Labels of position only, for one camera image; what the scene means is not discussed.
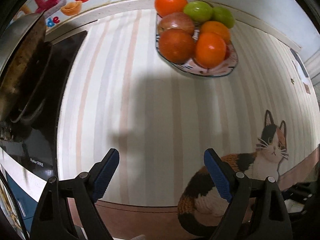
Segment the fruit wall sticker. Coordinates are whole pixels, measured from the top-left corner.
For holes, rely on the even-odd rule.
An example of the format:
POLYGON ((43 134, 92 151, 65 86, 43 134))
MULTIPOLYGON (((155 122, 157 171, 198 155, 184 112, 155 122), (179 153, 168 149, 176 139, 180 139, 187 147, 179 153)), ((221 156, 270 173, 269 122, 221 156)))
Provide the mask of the fruit wall sticker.
POLYGON ((82 6, 89 0, 27 0, 16 12, 11 22, 31 13, 41 14, 46 22, 46 29, 52 29, 62 22, 61 17, 73 17, 82 11, 82 6))

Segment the green apple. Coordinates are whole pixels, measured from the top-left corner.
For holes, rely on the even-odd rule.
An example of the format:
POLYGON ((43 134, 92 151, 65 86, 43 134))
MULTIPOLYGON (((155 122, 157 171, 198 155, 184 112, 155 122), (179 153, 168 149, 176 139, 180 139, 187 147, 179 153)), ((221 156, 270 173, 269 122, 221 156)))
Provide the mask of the green apple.
POLYGON ((228 29, 233 28, 235 24, 232 13, 224 7, 213 7, 212 20, 224 24, 228 29))
POLYGON ((194 22, 202 24, 212 18, 213 7, 204 1, 192 1, 184 7, 183 12, 194 22))

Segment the striped cat table mat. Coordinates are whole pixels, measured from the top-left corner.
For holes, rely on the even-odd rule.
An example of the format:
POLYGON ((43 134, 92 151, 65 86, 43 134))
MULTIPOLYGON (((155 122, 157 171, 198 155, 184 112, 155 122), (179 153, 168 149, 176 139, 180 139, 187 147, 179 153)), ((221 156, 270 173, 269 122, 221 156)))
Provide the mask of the striped cat table mat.
POLYGON ((262 140, 265 113, 286 124, 289 157, 280 188, 314 180, 319 107, 291 50, 238 22, 239 63, 225 77, 185 75, 155 49, 156 13, 135 10, 90 24, 62 100, 57 140, 61 179, 88 171, 107 151, 119 166, 97 209, 112 236, 191 239, 176 206, 203 154, 250 153, 262 140))

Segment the floral oval plate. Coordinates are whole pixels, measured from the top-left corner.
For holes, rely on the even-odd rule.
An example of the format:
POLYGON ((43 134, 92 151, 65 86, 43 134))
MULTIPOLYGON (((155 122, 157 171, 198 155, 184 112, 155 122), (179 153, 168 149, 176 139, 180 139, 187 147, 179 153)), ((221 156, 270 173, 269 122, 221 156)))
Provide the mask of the floral oval plate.
POLYGON ((155 0, 155 9, 156 50, 167 63, 206 77, 226 76, 237 66, 229 9, 187 0, 155 0))

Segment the orange with stem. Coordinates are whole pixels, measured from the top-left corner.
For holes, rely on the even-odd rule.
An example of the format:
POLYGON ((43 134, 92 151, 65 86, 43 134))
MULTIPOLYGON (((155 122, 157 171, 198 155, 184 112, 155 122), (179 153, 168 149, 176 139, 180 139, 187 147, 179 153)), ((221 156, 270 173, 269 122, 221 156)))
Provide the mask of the orange with stem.
POLYGON ((162 18, 175 12, 183 12, 187 4, 187 0, 155 0, 154 2, 156 12, 162 18))

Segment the small orange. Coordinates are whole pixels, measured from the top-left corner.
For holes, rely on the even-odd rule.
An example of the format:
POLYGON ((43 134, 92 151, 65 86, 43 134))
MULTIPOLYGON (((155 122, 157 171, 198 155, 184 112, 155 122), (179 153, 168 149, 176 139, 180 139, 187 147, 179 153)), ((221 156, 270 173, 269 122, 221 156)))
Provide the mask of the small orange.
POLYGON ((230 44, 231 34, 229 29, 221 22, 207 21, 200 27, 200 34, 202 33, 216 33, 221 36, 226 44, 230 44))

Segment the steel wok pan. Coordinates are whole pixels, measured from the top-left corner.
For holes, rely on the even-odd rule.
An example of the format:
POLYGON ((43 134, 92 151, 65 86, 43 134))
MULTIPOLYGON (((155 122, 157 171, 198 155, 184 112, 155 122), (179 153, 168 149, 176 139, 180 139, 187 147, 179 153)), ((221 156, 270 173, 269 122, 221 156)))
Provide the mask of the steel wok pan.
POLYGON ((31 13, 18 18, 1 36, 1 121, 17 101, 21 81, 45 33, 43 13, 31 13))

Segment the red apple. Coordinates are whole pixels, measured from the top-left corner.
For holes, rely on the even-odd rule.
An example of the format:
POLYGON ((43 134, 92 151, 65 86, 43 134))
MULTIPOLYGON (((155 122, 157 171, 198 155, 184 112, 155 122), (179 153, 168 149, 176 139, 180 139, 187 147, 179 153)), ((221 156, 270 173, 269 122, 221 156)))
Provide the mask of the red apple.
POLYGON ((162 35, 169 29, 181 29, 193 36, 195 24, 193 20, 183 12, 174 12, 163 17, 157 25, 157 32, 162 35))

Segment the black gas stove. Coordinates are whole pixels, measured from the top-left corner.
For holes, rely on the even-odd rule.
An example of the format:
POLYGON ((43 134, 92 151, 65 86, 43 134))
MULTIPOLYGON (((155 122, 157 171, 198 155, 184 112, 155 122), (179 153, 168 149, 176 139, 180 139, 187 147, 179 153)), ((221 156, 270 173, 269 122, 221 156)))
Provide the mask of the black gas stove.
POLYGON ((81 31, 40 45, 9 116, 1 122, 1 149, 36 176, 57 176, 57 125, 66 83, 87 36, 81 31))

